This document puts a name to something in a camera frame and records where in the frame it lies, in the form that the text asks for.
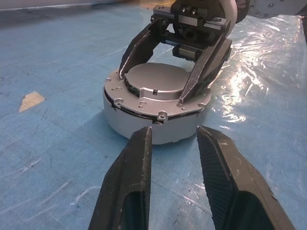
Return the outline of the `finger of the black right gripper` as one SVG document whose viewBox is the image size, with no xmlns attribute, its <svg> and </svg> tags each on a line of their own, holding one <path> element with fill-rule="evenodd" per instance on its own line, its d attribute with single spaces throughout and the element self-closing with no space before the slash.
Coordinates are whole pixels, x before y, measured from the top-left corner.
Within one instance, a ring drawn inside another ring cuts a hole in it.
<svg viewBox="0 0 307 230">
<path fill-rule="evenodd" d="M 221 66 L 229 58 L 232 40 L 220 36 L 213 46 L 207 47 L 195 63 L 179 98 L 181 104 L 193 98 L 217 76 Z"/>
<path fill-rule="evenodd" d="M 119 66 L 118 76 L 121 79 L 131 68 L 148 62 L 153 55 L 153 50 L 163 41 L 168 26 L 168 20 L 154 19 L 133 38 Z"/>
</svg>

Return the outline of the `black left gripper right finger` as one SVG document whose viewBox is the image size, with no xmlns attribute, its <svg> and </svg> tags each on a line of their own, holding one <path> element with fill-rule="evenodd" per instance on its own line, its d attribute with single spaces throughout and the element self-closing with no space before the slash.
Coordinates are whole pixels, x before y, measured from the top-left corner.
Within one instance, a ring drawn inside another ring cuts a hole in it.
<svg viewBox="0 0 307 230">
<path fill-rule="evenodd" d="M 295 230 L 264 177 L 230 137 L 198 126 L 197 141 L 215 230 Z"/>
</svg>

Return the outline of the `silver motor cover plate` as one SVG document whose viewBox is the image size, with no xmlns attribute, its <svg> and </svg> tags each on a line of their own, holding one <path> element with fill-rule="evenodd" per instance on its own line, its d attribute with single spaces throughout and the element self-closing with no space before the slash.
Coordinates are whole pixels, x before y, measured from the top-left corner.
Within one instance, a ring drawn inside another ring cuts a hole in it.
<svg viewBox="0 0 307 230">
<path fill-rule="evenodd" d="M 145 63 L 131 68 L 123 78 L 118 71 L 106 79 L 104 93 L 111 104 L 127 114 L 167 121 L 200 114 L 211 99 L 210 89 L 182 103 L 179 98 L 189 78 L 183 68 Z"/>
</svg>

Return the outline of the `blue plastic table cover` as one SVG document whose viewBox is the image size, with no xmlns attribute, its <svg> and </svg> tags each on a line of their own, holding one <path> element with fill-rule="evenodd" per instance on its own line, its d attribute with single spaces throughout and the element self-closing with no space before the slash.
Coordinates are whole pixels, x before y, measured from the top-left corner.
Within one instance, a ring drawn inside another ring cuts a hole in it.
<svg viewBox="0 0 307 230">
<path fill-rule="evenodd" d="M 153 3 L 0 12 L 0 230 L 87 230 L 127 143 L 103 83 Z M 229 136 L 307 230 L 307 45 L 300 17 L 247 17 L 204 125 Z"/>
</svg>

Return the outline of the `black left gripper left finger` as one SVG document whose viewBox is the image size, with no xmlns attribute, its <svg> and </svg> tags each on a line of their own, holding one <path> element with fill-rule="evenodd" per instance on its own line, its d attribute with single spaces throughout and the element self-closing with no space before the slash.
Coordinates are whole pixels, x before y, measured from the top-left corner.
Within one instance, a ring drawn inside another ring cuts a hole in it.
<svg viewBox="0 0 307 230">
<path fill-rule="evenodd" d="M 88 230 L 148 230 L 152 128 L 134 132 L 105 174 Z"/>
</svg>

